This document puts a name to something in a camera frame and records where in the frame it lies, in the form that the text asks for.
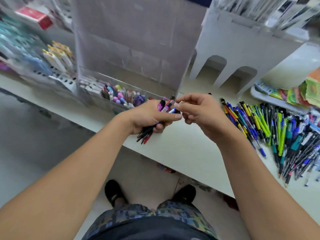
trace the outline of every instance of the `black slipper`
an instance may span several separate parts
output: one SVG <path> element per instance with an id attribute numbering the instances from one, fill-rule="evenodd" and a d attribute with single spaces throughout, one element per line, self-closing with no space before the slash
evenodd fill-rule
<path id="1" fill-rule="evenodd" d="M 123 194 L 120 185 L 117 181 L 111 179 L 106 183 L 106 186 L 104 187 L 104 193 L 106 195 L 106 198 L 111 203 L 112 207 L 115 206 L 115 201 L 118 198 L 123 198 L 125 203 L 128 204 L 128 201 Z"/>
<path id="2" fill-rule="evenodd" d="M 174 194 L 172 201 L 192 205 L 192 202 L 196 197 L 196 193 L 195 187 L 188 184 Z"/>

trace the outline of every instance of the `person's left hand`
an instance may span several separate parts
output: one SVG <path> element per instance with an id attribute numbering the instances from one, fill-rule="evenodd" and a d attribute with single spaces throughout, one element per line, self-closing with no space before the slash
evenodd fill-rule
<path id="1" fill-rule="evenodd" d="M 154 132 L 162 133 L 164 128 L 171 125 L 173 121 L 181 120 L 182 115 L 178 113 L 164 113 L 158 111 L 159 100 L 149 100 L 148 102 L 118 114 L 130 123 L 131 134 L 137 135 L 142 132 L 143 127 L 155 125 L 160 121 L 165 121 L 164 125 L 158 124 L 153 129 Z"/>

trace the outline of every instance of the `foot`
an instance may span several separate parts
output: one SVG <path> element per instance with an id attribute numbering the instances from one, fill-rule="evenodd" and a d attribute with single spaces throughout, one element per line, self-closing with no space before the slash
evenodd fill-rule
<path id="1" fill-rule="evenodd" d="M 112 207 L 115 207 L 118 204 L 128 204 L 128 201 L 123 194 L 120 185 L 113 179 L 109 180 L 106 183 L 106 186 L 104 187 L 104 193 L 108 201 L 111 203 Z"/>
<path id="2" fill-rule="evenodd" d="M 196 193 L 195 187 L 188 184 L 174 194 L 172 201 L 191 205 L 196 197 Z"/>

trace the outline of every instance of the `white tile floor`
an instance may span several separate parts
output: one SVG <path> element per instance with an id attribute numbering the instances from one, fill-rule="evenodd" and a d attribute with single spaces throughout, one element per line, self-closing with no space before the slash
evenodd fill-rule
<path id="1" fill-rule="evenodd" d="M 90 138 L 90 133 L 76 127 L 58 129 L 58 124 L 38 110 L 15 98 L 0 94 L 0 207 L 26 186 L 44 175 Z M 171 198 L 179 178 L 156 167 L 156 162 L 142 158 L 123 147 L 107 178 L 116 179 L 128 200 L 156 208 Z M 194 205 L 217 231 L 220 239 L 250 239 L 239 212 L 230 209 L 213 193 L 197 188 Z M 103 190 L 79 230 L 80 240 L 93 221 L 111 209 Z"/>

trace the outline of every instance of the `white display stand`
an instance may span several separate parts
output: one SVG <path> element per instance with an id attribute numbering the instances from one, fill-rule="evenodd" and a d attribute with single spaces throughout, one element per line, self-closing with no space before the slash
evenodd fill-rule
<path id="1" fill-rule="evenodd" d="M 254 77 L 242 81 L 239 96 L 306 41 L 283 31 L 268 31 L 262 24 L 242 16 L 209 9 L 195 48 L 197 57 L 190 79 L 197 77 L 208 58 L 221 56 L 226 66 L 214 82 L 215 87 L 220 87 L 239 68 L 256 71 Z"/>

